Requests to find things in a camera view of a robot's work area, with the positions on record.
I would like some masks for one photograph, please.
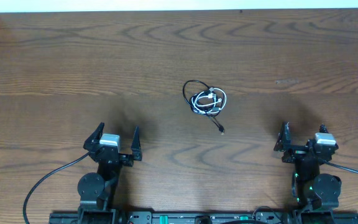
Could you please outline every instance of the wood grain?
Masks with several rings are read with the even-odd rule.
[[[183,101],[189,79],[227,92],[225,135]],[[333,162],[358,169],[358,9],[0,14],[0,223],[23,222],[30,188],[84,154],[99,122],[123,148],[140,126],[144,161],[123,170],[117,206],[287,208],[293,166],[273,152],[283,120],[298,143],[324,123]],[[339,209],[358,211],[358,176],[321,169],[342,179]],[[30,222],[76,210],[95,170],[85,159],[47,179]]]

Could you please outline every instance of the green connector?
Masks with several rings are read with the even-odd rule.
[[[160,224],[168,224],[168,215],[160,215]]]

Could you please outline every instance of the cable connector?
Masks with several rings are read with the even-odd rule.
[[[215,93],[210,93],[210,94],[208,94],[208,99],[212,99],[212,98],[216,98],[216,94],[215,94]]]
[[[213,107],[212,108],[212,112],[218,112],[221,108],[218,108],[218,107]]]
[[[224,127],[223,126],[219,126],[219,131],[221,132],[222,135],[224,135]]]

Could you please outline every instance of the wooden table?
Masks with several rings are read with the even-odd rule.
[[[221,136],[183,100],[182,84],[223,88]],[[202,90],[192,85],[188,94]],[[46,173],[82,156],[100,122],[128,149],[140,126],[144,161],[123,170],[116,205],[155,211],[287,208],[292,164],[273,146],[283,120],[297,143],[321,123],[358,169],[358,9],[0,14],[0,223]],[[41,184],[31,223],[75,211],[87,158]],[[340,210],[358,211],[358,175]]]

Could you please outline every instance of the white wall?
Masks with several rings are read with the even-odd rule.
[[[353,8],[358,0],[0,0],[0,12]]]

